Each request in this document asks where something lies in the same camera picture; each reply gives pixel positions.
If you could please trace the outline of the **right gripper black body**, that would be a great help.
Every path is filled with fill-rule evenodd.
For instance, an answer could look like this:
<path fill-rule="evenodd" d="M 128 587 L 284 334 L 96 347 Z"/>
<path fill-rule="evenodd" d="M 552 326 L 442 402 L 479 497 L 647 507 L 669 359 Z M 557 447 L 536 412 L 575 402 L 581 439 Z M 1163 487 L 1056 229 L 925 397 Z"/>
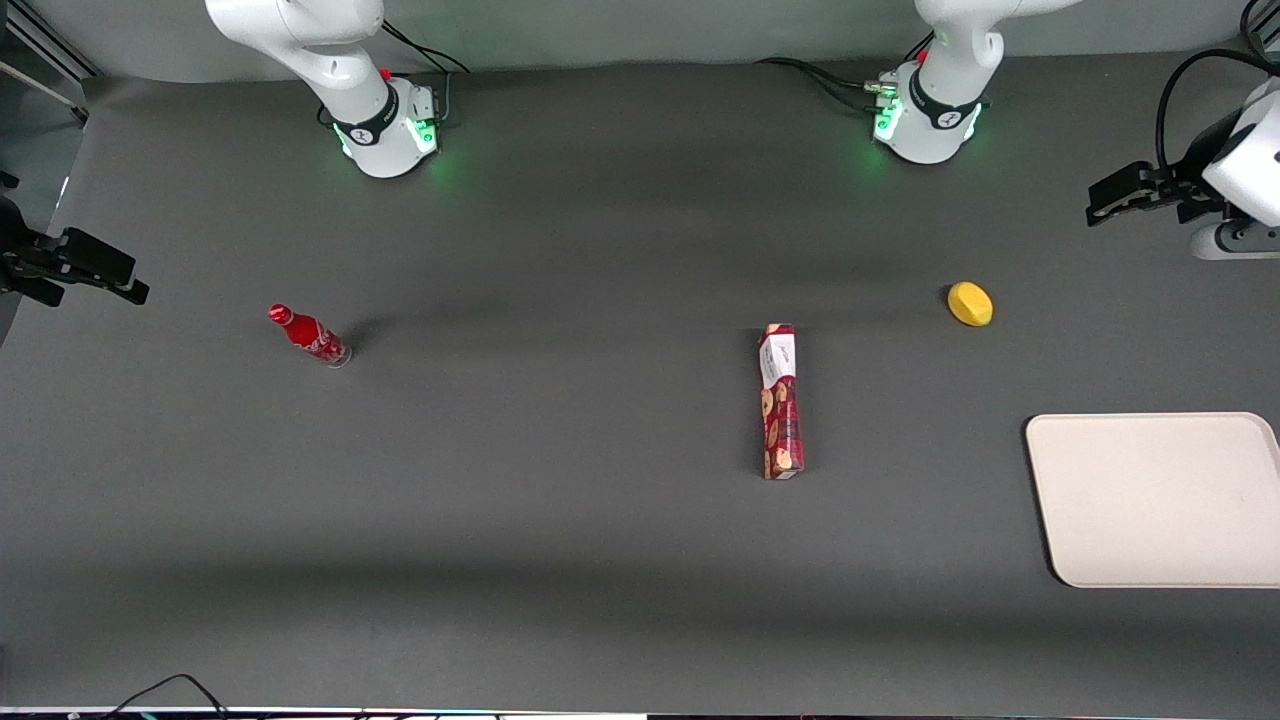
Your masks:
<path fill-rule="evenodd" d="M 46 237 L 31 229 L 20 209 L 6 197 L 19 183 L 17 177 L 1 173 L 1 295 L 59 307 L 65 290 L 51 279 L 51 258 L 41 247 Z"/>

